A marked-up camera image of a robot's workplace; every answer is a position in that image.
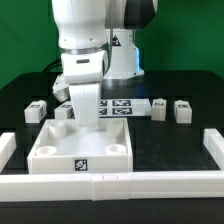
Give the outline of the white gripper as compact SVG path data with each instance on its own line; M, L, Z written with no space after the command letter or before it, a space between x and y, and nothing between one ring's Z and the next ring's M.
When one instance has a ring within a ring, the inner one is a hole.
M83 83L101 82L109 68L108 54L99 51L90 54L61 55L65 82L70 85L69 92L75 119L79 126L96 127L99 120L100 84L91 84L88 88Z

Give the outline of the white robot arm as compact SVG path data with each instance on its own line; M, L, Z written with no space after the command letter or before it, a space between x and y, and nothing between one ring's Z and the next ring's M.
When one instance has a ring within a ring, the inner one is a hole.
M152 21L158 0L51 1L75 119L96 126L101 83L142 73L133 33Z

